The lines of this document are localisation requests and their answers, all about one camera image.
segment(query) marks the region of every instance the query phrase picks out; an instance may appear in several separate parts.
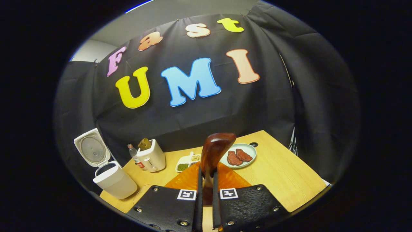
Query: pink letter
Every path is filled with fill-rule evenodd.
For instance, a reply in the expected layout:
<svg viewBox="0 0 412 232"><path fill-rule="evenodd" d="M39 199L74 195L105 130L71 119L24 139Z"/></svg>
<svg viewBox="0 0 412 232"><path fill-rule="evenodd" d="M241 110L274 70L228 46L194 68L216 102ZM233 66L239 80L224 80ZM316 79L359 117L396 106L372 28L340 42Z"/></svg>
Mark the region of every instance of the pink letter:
<svg viewBox="0 0 412 232"><path fill-rule="evenodd" d="M246 49L235 49L226 53L227 56L233 59L237 67L237 71L239 72L237 81L241 84L251 83L259 79L259 74L253 71L252 65L246 56L247 53L248 51Z"/></svg>
<svg viewBox="0 0 412 232"><path fill-rule="evenodd" d="M113 53L113 55L109 56L109 72L107 76L112 75L117 70L116 63L120 63L122 60L122 52L126 51L126 47L120 48L117 52Z"/></svg>

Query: plate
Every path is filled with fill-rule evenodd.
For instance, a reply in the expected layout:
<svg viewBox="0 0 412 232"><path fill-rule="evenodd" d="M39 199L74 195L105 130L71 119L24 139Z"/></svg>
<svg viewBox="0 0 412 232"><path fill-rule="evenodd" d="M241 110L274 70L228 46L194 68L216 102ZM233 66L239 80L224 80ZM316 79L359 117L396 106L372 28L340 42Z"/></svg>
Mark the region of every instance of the plate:
<svg viewBox="0 0 412 232"><path fill-rule="evenodd" d="M242 149L244 152L246 152L248 155L250 155L252 157L252 160L249 162L243 161L243 164L236 166L236 165L232 165L230 163L227 162L227 155L229 153L229 151L234 151L236 152L236 149ZM256 149L249 145L249 144L245 144L245 143L238 143L238 144L233 144L233 146L231 146L229 148L229 150L223 155L223 157L220 159L220 161L228 166L229 168L235 169L235 168L243 168L246 167L247 165L251 164L254 160L256 159Z"/></svg>

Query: seasoning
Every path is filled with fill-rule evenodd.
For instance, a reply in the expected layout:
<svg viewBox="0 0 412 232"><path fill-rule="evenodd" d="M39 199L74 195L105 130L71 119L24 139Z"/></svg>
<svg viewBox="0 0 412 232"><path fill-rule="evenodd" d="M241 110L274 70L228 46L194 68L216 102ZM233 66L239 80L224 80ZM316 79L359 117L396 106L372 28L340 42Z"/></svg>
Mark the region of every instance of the seasoning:
<svg viewBox="0 0 412 232"><path fill-rule="evenodd" d="M178 165L178 171L181 172L189 167L188 163L181 163Z"/></svg>
<svg viewBox="0 0 412 232"><path fill-rule="evenodd" d="M190 161L200 161L200 155L192 156L192 158L190 159Z"/></svg>

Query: red bottle label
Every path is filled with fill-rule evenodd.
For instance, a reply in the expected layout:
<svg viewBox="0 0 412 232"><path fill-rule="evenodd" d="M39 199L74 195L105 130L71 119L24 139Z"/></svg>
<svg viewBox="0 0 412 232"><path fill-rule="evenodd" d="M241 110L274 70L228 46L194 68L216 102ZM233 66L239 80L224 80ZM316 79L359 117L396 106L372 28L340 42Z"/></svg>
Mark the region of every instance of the red bottle label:
<svg viewBox="0 0 412 232"><path fill-rule="evenodd" d="M139 165L139 167L144 168L145 166L142 164L142 162L137 163L137 165Z"/></svg>

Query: wooden spatula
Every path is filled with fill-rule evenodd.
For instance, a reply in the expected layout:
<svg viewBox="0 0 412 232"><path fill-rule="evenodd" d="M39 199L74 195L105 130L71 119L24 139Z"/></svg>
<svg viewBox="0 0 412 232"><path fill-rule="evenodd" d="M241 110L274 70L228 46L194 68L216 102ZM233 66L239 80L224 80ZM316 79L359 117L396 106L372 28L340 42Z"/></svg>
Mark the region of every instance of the wooden spatula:
<svg viewBox="0 0 412 232"><path fill-rule="evenodd" d="M203 145L200 168L204 177L203 205L211 205L213 199L213 173L219 160L234 144L236 135L232 133L216 133L208 136Z"/></svg>

